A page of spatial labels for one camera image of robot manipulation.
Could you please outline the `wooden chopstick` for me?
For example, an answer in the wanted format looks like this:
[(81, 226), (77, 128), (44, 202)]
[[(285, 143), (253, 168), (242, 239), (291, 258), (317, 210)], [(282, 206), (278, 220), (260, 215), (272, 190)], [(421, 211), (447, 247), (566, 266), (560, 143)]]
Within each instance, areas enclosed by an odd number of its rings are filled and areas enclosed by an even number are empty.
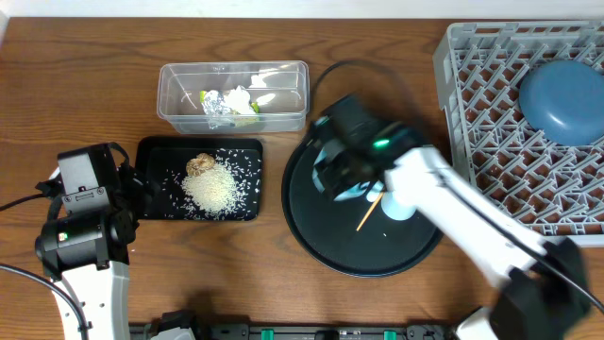
[(368, 220), (368, 218), (371, 216), (372, 212), (374, 211), (374, 209), (377, 207), (377, 205), (379, 204), (380, 200), (383, 198), (385, 192), (381, 191), (378, 195), (377, 198), (372, 202), (372, 205), (369, 207), (369, 209), (367, 210), (367, 212), (365, 213), (365, 215), (363, 216), (362, 220), (360, 221), (360, 223), (358, 224), (358, 226), (356, 227), (356, 231), (360, 231), (362, 229), (362, 227), (364, 226), (364, 224), (366, 223), (366, 221)]

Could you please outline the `black rectangular tray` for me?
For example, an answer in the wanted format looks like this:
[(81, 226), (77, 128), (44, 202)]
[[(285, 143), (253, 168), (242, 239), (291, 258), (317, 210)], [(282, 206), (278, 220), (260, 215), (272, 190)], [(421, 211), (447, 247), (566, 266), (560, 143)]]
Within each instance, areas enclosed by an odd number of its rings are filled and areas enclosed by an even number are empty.
[(199, 138), (199, 137), (147, 137), (139, 143), (136, 167), (146, 176), (156, 182), (159, 186), (159, 192), (155, 196), (151, 206), (146, 210), (144, 217), (146, 219), (161, 219), (152, 209), (157, 206), (157, 197), (160, 195), (159, 168), (176, 160), (178, 155), (183, 153), (184, 149), (255, 149), (261, 153), (262, 164), (262, 145), (256, 139), (242, 138)]

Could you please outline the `black round tray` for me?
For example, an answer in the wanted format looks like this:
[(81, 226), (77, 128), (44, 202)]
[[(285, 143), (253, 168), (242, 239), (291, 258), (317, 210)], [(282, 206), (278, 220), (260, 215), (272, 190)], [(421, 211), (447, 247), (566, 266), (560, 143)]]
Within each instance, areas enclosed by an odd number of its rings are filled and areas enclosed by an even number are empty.
[(325, 266), (355, 277), (387, 277), (424, 260), (443, 234), (421, 213), (405, 221), (385, 215), (381, 200), (360, 231), (356, 227), (372, 205), (364, 196), (333, 201), (311, 180), (318, 151), (311, 128), (288, 160), (282, 182), (282, 206), (288, 226), (309, 254)]

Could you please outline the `white rice pile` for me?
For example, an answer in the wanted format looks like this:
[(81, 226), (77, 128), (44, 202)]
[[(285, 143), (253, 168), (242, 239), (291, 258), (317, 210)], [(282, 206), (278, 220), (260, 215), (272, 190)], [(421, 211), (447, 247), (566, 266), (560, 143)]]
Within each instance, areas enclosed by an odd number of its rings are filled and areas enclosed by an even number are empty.
[[(211, 155), (215, 165), (189, 176), (186, 164), (200, 153)], [(160, 195), (152, 211), (169, 220), (253, 220), (259, 213), (261, 173), (261, 153), (255, 149), (184, 149), (159, 168)]]

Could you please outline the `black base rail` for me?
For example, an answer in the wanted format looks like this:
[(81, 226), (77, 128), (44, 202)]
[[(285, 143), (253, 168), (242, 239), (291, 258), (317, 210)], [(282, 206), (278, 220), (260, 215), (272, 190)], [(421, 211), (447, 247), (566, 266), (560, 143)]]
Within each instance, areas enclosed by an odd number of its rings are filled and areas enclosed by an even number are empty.
[(409, 327), (301, 327), (223, 324), (203, 326), (204, 339), (215, 340), (444, 340), (448, 330), (437, 325)]

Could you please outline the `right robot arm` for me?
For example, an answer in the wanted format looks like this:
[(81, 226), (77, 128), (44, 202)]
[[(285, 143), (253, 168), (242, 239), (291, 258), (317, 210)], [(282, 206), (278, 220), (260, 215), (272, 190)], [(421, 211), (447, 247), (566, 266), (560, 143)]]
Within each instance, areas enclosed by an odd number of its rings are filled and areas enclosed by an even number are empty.
[(454, 339), (561, 339), (592, 308), (579, 247), (551, 242), (520, 225), (462, 179), (441, 153), (400, 123), (346, 132), (334, 122), (311, 125), (324, 157), (317, 179), (335, 197), (379, 180), (388, 204), (413, 207), (451, 239), (499, 291), (496, 304), (468, 315)]

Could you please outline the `grey dishwasher rack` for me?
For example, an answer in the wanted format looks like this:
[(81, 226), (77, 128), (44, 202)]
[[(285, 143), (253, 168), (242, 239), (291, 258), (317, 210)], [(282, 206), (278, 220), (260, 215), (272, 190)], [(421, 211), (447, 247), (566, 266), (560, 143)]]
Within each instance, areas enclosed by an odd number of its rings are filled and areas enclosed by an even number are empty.
[(434, 55), (454, 169), (527, 228), (603, 245), (603, 141), (549, 141), (518, 104), (524, 77), (555, 60), (603, 71), (600, 21), (450, 25)]

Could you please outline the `blue plate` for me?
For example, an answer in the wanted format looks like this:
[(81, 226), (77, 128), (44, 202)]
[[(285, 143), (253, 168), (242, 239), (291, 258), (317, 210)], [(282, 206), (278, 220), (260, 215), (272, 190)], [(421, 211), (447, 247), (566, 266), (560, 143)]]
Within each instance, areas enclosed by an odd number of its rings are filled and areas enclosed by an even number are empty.
[(603, 75), (581, 62), (556, 60), (529, 72), (518, 103), (528, 124), (556, 144), (589, 145), (603, 136)]

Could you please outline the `light blue plastic knife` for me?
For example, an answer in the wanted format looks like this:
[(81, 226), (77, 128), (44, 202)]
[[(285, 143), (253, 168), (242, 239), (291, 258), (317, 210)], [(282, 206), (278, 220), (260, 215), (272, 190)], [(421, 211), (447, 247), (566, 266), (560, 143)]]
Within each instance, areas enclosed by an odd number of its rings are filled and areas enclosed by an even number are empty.
[(380, 199), (380, 196), (381, 196), (383, 193), (384, 193), (384, 191), (383, 191), (382, 189), (379, 189), (379, 190), (378, 190), (378, 189), (372, 189), (372, 190), (370, 190), (370, 191), (367, 193), (367, 195), (366, 195), (366, 197), (365, 197), (365, 198), (366, 198), (366, 200), (367, 200), (368, 202), (373, 203), (373, 202), (375, 202), (376, 200), (379, 200), (379, 199)]

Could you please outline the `clear plastic bin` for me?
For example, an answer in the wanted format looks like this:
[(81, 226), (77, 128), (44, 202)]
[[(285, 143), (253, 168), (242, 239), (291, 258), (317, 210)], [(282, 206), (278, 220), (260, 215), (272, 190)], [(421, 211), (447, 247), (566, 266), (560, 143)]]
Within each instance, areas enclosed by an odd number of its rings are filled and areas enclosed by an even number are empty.
[(297, 131), (309, 110), (301, 60), (169, 63), (159, 72), (157, 115), (181, 134)]

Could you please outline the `white tissue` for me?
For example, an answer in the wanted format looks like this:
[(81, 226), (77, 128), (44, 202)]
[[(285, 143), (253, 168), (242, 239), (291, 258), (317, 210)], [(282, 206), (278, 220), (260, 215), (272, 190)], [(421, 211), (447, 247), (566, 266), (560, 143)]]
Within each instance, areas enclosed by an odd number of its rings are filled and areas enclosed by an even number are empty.
[(251, 95), (245, 87), (238, 86), (223, 94), (226, 105), (238, 114), (256, 114), (251, 102)]

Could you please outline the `brown mushroom food scrap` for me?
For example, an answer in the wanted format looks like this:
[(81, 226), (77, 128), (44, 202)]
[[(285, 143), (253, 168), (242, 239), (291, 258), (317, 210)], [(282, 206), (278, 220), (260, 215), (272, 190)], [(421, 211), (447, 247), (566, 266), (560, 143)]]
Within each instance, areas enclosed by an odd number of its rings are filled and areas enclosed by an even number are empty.
[(211, 155), (200, 153), (187, 162), (186, 172), (189, 176), (200, 176), (204, 172), (210, 170), (214, 165), (215, 159)]

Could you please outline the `light blue cup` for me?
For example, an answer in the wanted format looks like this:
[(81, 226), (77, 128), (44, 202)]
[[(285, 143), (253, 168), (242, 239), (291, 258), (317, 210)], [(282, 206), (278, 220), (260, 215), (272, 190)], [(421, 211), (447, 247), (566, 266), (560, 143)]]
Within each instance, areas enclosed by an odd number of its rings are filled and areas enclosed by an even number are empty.
[(416, 208), (413, 205), (401, 203), (391, 192), (386, 192), (382, 196), (380, 207), (386, 216), (395, 221), (408, 220), (416, 212)]

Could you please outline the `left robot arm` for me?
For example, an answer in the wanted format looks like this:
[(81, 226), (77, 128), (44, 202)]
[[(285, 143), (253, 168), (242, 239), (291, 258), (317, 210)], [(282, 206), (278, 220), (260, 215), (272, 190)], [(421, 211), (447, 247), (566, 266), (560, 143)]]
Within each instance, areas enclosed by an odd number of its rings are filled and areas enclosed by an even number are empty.
[(128, 162), (62, 159), (37, 184), (51, 200), (35, 242), (67, 339), (127, 339), (128, 246), (151, 190)]

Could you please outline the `yellow snack wrapper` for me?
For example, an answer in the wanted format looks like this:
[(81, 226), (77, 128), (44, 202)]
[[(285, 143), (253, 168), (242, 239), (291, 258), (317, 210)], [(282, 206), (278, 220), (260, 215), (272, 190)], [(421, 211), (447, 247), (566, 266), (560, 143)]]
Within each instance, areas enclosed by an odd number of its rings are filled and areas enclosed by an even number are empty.
[(228, 91), (230, 90), (211, 90), (200, 92), (200, 104), (203, 112), (209, 117), (210, 128), (242, 128), (258, 123), (260, 120), (260, 108), (258, 104), (251, 100), (256, 114), (238, 114), (229, 108), (225, 103), (223, 94), (227, 93)]

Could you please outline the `light blue bowl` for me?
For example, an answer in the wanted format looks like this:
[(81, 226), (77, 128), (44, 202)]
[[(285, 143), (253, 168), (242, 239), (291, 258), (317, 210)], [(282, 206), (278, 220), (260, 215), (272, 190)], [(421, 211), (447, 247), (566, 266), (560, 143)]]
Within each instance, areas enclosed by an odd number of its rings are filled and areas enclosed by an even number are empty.
[(362, 175), (355, 155), (335, 140), (320, 148), (312, 164), (311, 180), (320, 194), (333, 201), (366, 196), (376, 185)]

